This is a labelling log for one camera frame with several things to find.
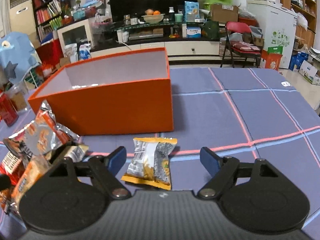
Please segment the yellow grey snack packet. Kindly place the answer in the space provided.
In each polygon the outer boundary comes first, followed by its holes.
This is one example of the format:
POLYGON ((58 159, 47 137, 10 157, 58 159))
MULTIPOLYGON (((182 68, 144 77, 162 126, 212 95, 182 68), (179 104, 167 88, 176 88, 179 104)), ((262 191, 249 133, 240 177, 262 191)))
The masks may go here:
POLYGON ((135 152, 122 181, 171 190, 169 155, 175 138, 134 138, 135 152))

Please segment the blue star cloth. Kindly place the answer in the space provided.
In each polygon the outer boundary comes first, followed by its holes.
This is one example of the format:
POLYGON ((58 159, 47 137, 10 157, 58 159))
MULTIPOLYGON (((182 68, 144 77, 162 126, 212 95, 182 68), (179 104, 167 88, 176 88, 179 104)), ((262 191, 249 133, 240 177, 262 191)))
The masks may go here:
POLYGON ((27 34, 10 32, 1 38, 1 69, 12 83, 20 83, 33 69, 42 64, 27 34))

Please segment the black bookshelf with books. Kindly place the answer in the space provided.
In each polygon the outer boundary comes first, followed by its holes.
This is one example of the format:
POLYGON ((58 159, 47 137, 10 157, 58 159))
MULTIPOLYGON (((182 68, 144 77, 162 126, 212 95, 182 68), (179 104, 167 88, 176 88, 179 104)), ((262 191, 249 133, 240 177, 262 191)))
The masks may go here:
POLYGON ((65 2, 62 0, 31 0, 39 41, 63 26, 65 2))

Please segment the clear plastic jar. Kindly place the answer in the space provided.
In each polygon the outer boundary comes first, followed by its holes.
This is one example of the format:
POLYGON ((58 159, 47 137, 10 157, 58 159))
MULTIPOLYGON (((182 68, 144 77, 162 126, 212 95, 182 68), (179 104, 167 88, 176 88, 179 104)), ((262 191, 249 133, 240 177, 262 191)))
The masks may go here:
POLYGON ((9 97, 16 112, 22 113, 28 110, 29 105, 26 99, 28 95, 28 89, 24 82, 13 85, 8 91, 7 96, 9 97))

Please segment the white floor air conditioner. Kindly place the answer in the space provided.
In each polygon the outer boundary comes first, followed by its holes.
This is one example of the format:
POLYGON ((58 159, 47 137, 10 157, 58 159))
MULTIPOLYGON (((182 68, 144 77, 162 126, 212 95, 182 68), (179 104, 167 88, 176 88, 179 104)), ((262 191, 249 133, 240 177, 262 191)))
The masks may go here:
POLYGON ((33 35, 36 33, 32 0, 9 0, 10 30, 33 35))

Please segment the red folding chair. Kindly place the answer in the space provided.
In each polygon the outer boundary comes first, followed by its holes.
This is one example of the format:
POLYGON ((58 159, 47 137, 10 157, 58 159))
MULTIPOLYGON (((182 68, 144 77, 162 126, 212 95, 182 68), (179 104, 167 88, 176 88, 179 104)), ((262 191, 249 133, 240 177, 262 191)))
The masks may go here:
POLYGON ((253 59, 258 66, 261 60, 261 49, 253 44, 253 34, 250 27, 241 22, 228 21, 225 24, 226 41, 222 55, 220 68, 225 62, 226 51, 229 51, 231 65, 234 68, 234 55, 244 58, 243 68, 246 66, 247 59, 253 59))

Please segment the orange storage box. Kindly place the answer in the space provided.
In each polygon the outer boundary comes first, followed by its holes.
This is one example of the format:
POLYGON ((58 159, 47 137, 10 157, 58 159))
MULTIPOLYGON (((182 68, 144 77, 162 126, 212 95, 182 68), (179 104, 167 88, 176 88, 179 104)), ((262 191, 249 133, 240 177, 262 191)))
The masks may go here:
POLYGON ((165 48, 126 51, 65 65, 28 99, 35 112, 44 100, 57 122, 78 135, 174 129, 165 48))

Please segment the wooden bookshelf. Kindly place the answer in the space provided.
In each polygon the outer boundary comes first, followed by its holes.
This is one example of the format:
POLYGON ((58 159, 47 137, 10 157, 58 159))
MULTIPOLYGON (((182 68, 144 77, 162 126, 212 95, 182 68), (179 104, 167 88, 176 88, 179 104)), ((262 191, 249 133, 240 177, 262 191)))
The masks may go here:
POLYGON ((308 48, 312 47, 317 27, 317 0, 280 0, 280 2, 285 8, 305 17, 308 26, 298 26, 296 35, 302 39, 308 48))

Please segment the red soda can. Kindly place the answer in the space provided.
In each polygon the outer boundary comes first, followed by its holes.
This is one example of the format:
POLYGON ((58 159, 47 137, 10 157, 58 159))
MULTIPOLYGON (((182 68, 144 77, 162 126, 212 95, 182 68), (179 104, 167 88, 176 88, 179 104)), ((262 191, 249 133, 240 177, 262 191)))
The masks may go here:
POLYGON ((0 97, 1 118, 8 127, 12 126, 18 119, 18 114, 9 97, 2 92, 0 97))

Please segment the orange chips packet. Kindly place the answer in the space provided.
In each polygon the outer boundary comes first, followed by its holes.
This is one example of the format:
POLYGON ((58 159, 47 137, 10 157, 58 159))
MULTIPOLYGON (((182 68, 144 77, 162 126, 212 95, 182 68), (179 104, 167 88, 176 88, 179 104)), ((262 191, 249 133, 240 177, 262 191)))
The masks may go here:
POLYGON ((15 186, 11 199, 16 207, 19 206, 23 195, 50 169, 50 163, 42 156, 33 156, 24 173, 15 186))

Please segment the white framed small cabinet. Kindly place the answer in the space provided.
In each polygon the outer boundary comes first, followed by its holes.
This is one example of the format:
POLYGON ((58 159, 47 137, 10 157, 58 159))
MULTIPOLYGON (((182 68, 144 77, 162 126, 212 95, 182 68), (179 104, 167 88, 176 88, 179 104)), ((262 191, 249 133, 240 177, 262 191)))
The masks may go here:
POLYGON ((65 53, 65 46, 87 40, 94 47, 91 19, 79 20, 67 24, 57 30, 62 52, 65 53))

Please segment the white chest freezer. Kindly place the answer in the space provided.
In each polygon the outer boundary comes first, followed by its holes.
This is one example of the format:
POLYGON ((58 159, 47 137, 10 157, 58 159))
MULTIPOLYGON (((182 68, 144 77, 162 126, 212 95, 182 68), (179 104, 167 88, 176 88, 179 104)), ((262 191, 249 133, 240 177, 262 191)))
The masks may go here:
POLYGON ((297 14, 280 3, 268 0, 248 0, 247 10, 255 16, 263 33, 260 68, 289 68, 297 14))

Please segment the purple plaid tablecloth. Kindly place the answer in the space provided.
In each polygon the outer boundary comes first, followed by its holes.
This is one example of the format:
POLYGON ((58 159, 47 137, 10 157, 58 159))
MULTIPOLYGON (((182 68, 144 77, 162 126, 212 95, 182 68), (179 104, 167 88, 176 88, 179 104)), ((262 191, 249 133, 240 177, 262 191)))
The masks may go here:
MULTIPOLYGON (((203 146, 220 156, 240 161, 267 159, 308 197, 310 212, 297 239, 319 239, 319 117, 303 96, 275 70, 249 68, 176 68, 170 71, 174 130, 161 137, 178 140, 170 159, 172 193, 182 205, 191 191, 209 180, 200 163, 203 146)), ((168 208, 159 217, 134 213, 115 223, 105 219, 83 239, 249 239, 202 204, 191 216, 174 202, 166 203, 158 190, 151 190, 153 207, 168 208)))

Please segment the silver orange snack bag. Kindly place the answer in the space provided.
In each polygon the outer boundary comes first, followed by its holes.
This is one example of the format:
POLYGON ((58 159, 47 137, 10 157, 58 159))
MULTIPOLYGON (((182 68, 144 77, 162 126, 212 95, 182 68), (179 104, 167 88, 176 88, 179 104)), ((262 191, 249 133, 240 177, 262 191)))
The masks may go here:
POLYGON ((47 100, 41 106, 35 119, 21 130, 3 139, 4 145, 27 165, 32 157, 45 156, 79 136, 68 127, 58 123, 47 100))

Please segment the fruit bowl with oranges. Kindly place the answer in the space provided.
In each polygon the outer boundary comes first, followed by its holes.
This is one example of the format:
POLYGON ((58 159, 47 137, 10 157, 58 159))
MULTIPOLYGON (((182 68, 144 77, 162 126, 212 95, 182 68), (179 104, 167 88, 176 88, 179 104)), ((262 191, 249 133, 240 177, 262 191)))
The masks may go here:
POLYGON ((164 19, 164 14, 161 14, 158 10, 147 9, 144 12, 143 20, 146 23, 155 24, 159 23, 164 19))

